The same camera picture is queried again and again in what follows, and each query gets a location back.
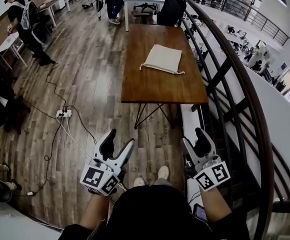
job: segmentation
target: office chair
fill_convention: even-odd
[[[163,8],[157,14],[157,24],[163,26],[175,26],[183,17],[186,9],[185,0],[165,0]]]
[[[141,9],[141,12],[140,13],[144,13],[144,10],[145,9],[152,9],[154,11],[154,14],[156,15],[157,14],[157,6],[155,4],[148,4],[147,2],[146,3],[143,3],[141,5],[137,5],[137,6],[134,6],[134,10],[136,8],[142,8]]]

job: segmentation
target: gray backpack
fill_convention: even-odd
[[[18,6],[18,7],[23,9],[23,14],[21,16],[20,25],[22,26],[23,29],[30,30],[31,25],[30,25],[29,7],[30,7],[31,1],[29,1],[29,0],[24,0],[24,1],[25,1],[25,5],[22,5],[21,3],[17,2],[17,1],[14,1],[11,5]]]

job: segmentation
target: person wearing black cap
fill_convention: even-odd
[[[21,25],[23,8],[21,8],[19,4],[25,6],[26,1],[5,0],[4,2],[5,4],[11,4],[7,11],[7,15],[12,27],[9,29],[8,34],[10,35],[16,29],[24,45],[34,53],[32,57],[40,59],[39,65],[44,66],[54,64],[55,61],[51,60],[51,58],[43,51],[42,45],[32,36],[32,31],[24,29]]]

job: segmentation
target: black shirt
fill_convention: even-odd
[[[25,6],[25,0],[15,0],[17,2],[19,2],[21,5]],[[25,30],[23,29],[22,25],[21,25],[21,21],[22,21],[22,16],[23,16],[23,9],[17,5],[12,5],[11,7],[9,7],[8,11],[7,11],[7,16],[9,18],[10,22],[13,22],[15,18],[17,18],[18,20],[18,24],[16,26],[16,30],[19,33],[19,37],[26,42],[26,39],[29,38],[29,35],[31,35],[31,31],[30,30]]]
[[[231,213],[207,224],[191,213],[177,189],[165,185],[131,188],[120,196],[108,223],[97,232],[73,224],[59,239],[86,240],[92,233],[92,239],[250,239],[243,216]]]

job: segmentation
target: brown tabletop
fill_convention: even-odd
[[[53,4],[55,4],[58,0],[53,0],[53,1],[50,1],[50,2],[47,2],[46,5],[44,7],[41,8],[41,6],[38,7],[38,10],[40,12],[46,10],[47,8],[51,7]]]
[[[181,50],[178,72],[142,67],[153,45]],[[122,103],[207,104],[208,97],[190,44],[180,27],[131,25],[128,32]]]

